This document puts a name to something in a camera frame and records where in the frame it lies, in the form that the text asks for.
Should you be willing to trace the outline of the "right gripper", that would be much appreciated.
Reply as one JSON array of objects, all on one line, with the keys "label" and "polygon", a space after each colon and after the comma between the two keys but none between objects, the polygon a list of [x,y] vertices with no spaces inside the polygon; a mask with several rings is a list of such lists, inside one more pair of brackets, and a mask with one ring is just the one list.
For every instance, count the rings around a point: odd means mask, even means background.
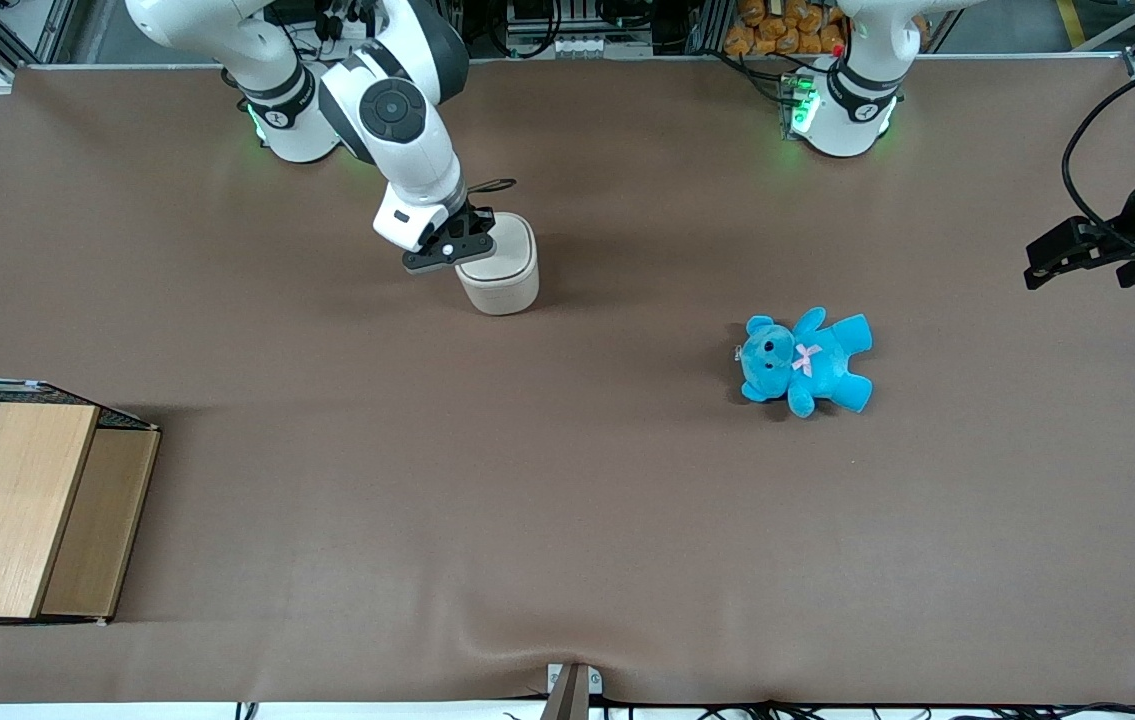
[{"label": "right gripper", "polygon": [[[495,252],[491,208],[466,204],[466,183],[426,186],[389,183],[375,214],[375,232],[403,250],[402,266],[412,275],[436,273],[451,263],[470,263]],[[447,242],[431,240],[447,223]]]}]

